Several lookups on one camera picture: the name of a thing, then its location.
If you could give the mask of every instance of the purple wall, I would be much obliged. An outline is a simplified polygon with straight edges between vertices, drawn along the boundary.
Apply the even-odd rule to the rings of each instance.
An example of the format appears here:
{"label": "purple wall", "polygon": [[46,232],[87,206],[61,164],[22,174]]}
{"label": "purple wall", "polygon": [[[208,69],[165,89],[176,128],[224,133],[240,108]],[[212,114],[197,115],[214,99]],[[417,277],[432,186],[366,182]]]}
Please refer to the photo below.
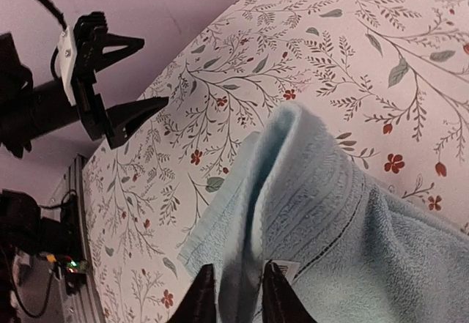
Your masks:
{"label": "purple wall", "polygon": [[[143,37],[145,48],[98,75],[96,92],[106,107],[137,98],[165,66],[235,0],[53,0],[72,26],[93,10],[105,12],[110,32]],[[34,82],[51,79],[48,65],[60,34],[56,21],[34,0],[0,0],[0,33],[11,31],[21,61]],[[0,148],[0,190],[30,193],[45,202],[76,153],[96,148],[80,125],[33,142],[33,152],[16,160]]]}

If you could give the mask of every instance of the folded towel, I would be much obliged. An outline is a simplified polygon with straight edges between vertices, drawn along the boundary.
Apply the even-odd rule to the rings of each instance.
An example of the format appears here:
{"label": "folded towel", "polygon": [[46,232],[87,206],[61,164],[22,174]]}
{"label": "folded towel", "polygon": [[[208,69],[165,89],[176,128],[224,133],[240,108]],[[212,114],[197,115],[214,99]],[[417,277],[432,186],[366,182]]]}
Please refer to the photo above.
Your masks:
{"label": "folded towel", "polygon": [[266,260],[319,323],[469,322],[469,238],[387,193],[307,110],[283,104],[250,135],[180,251],[213,263],[223,323],[258,322]]}

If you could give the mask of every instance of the white label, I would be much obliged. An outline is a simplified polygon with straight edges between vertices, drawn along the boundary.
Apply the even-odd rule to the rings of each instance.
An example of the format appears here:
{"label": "white label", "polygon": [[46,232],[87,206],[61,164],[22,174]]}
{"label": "white label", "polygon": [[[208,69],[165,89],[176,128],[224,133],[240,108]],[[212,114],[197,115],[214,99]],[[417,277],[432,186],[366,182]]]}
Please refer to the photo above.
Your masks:
{"label": "white label", "polygon": [[60,74],[62,77],[64,91],[67,95],[68,102],[70,102],[71,105],[76,105],[72,89],[72,75],[73,68],[75,67],[77,49],[73,30],[69,26],[60,35],[57,48],[59,50],[59,55],[57,57],[59,58]]}
{"label": "white label", "polygon": [[277,259],[272,260],[272,262],[278,265],[281,274],[284,275],[284,277],[289,283],[293,281],[293,278],[295,277],[296,273],[298,273],[298,270],[300,270],[300,262],[281,261]]}

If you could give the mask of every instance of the tablecloth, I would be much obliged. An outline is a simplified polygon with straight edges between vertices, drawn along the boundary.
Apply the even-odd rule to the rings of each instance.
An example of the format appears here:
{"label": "tablecloth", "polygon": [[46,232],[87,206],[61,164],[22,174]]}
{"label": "tablecloth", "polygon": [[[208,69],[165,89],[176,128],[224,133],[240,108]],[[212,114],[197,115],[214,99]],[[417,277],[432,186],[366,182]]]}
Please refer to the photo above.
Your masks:
{"label": "tablecloth", "polygon": [[392,193],[469,233],[468,2],[239,0],[209,25],[141,96],[169,106],[84,170],[108,322],[171,316],[191,280],[181,245],[283,100],[321,116]]}

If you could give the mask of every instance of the wire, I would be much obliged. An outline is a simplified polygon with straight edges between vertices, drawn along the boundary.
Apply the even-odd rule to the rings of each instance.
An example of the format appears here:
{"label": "wire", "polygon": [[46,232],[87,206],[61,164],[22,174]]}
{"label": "wire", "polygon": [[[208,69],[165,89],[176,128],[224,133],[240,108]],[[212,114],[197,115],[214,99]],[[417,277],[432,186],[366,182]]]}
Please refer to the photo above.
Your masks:
{"label": "wire", "polygon": [[[55,17],[55,19],[57,19],[60,26],[62,27],[62,31],[65,31],[67,29],[67,22],[65,21],[64,13],[61,12],[51,0],[37,0],[37,1],[41,3]],[[57,75],[56,68],[55,68],[58,54],[59,54],[59,50],[55,48],[53,50],[53,54],[51,58],[51,74],[53,78],[57,81],[60,80],[59,76]]]}
{"label": "wire", "polygon": [[49,297],[51,296],[53,270],[51,271],[51,275],[49,276],[49,282],[47,284],[47,289],[45,291],[45,299],[44,299],[43,308],[41,308],[41,311],[38,314],[31,313],[28,310],[26,310],[26,307],[24,307],[23,301],[21,301],[20,295],[18,293],[18,288],[16,287],[15,280],[13,279],[13,272],[10,266],[10,262],[8,261],[7,255],[2,246],[0,246],[0,250],[3,253],[3,257],[5,258],[5,263],[7,264],[8,274],[10,275],[10,283],[12,284],[13,292],[15,293],[16,300],[18,301],[18,304],[20,305],[21,309],[24,311],[24,313],[28,317],[33,318],[33,319],[37,319],[37,318],[44,316],[44,313],[47,310],[47,306],[49,304]]}
{"label": "wire", "polygon": [[76,190],[68,190],[64,197],[62,197],[62,200],[60,201],[60,204],[57,204],[56,206],[40,206],[42,209],[58,209],[58,208],[63,208],[64,205],[66,204],[67,201],[65,201],[66,198],[69,198],[67,201],[70,200],[72,197],[78,197],[78,194],[76,193]]}

